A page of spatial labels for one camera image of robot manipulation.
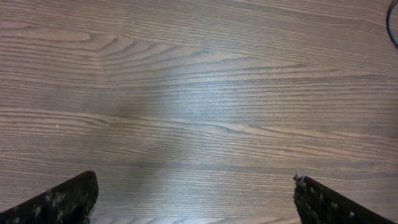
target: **wood grain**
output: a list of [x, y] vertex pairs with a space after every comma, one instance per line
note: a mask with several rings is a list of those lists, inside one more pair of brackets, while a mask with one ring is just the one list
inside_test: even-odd
[[2, 1], [0, 19], [396, 75], [382, 1]]
[[95, 170], [94, 223], [299, 223], [299, 171], [398, 220], [396, 51], [359, 3], [0, 1], [0, 210]]

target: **wooden surface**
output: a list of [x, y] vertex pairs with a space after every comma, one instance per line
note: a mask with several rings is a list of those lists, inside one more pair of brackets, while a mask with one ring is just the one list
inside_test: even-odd
[[94, 170], [95, 224], [300, 223], [299, 171], [398, 221], [389, 4], [0, 1], [0, 210]]

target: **cable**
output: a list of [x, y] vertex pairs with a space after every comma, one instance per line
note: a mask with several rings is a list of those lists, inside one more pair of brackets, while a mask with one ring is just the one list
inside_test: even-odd
[[398, 40], [396, 39], [396, 37], [394, 36], [394, 33], [391, 30], [391, 15], [393, 10], [395, 9], [395, 7], [398, 5], [398, 0], [393, 0], [393, 2], [391, 3], [390, 7], [388, 8], [387, 11], [387, 32], [388, 35], [390, 36], [390, 39], [392, 41], [392, 43], [394, 43], [395, 47], [398, 49]]

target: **black cable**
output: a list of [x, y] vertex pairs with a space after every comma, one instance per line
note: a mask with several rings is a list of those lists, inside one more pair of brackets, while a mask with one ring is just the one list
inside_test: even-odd
[[392, 12], [395, 9], [395, 7], [398, 5], [398, 0], [393, 0], [393, 2], [391, 3], [390, 7], [388, 8], [387, 11], [387, 32], [388, 35], [390, 36], [390, 39], [392, 41], [392, 43], [394, 43], [395, 47], [398, 49], [398, 41], [396, 39], [396, 37], [394, 36], [394, 33], [391, 30], [391, 16], [392, 16]]

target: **table surface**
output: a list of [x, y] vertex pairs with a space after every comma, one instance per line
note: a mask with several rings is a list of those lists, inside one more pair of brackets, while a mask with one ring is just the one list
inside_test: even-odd
[[300, 172], [397, 222], [389, 5], [0, 1], [0, 210], [94, 170], [95, 224], [300, 223]]

